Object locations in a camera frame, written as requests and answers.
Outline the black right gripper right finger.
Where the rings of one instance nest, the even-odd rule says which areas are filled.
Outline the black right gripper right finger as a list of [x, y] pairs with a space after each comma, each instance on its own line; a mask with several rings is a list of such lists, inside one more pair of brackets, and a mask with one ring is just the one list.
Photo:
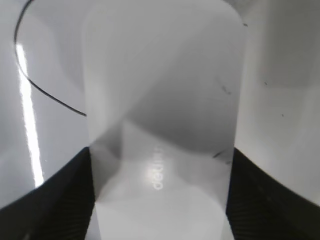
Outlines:
[[226, 207], [236, 240], [318, 240], [320, 208], [233, 152]]

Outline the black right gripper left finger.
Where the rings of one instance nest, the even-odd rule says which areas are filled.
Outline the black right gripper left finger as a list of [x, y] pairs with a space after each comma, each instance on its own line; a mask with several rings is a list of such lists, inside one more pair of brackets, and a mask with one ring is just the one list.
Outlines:
[[2, 240], [83, 240], [95, 190], [88, 147], [40, 187], [0, 210]]

